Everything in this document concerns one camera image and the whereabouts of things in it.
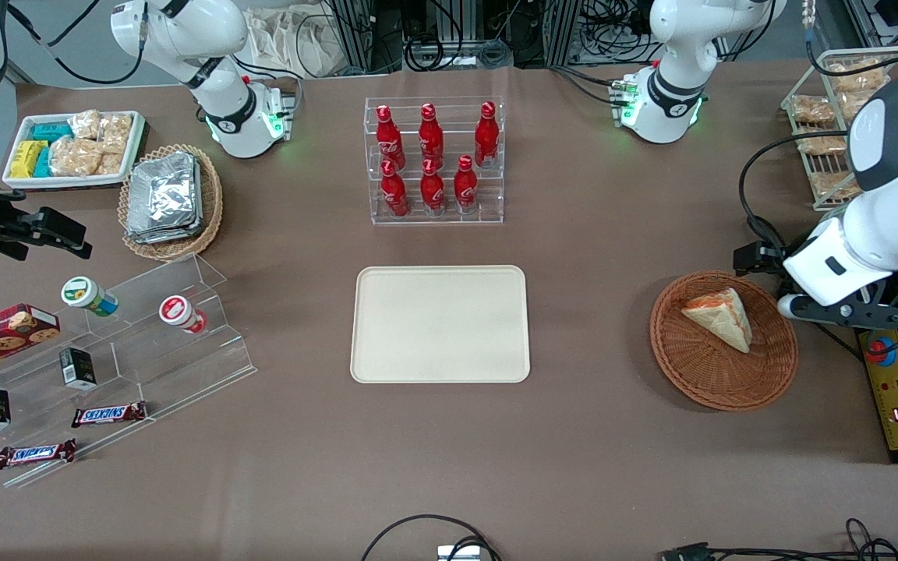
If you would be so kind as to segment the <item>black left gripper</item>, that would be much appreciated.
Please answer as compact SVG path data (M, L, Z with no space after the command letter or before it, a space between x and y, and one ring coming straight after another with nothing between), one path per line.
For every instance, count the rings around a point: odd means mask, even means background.
M783 273L787 249L774 244L747 244L734 250L734 273L738 277L753 273Z

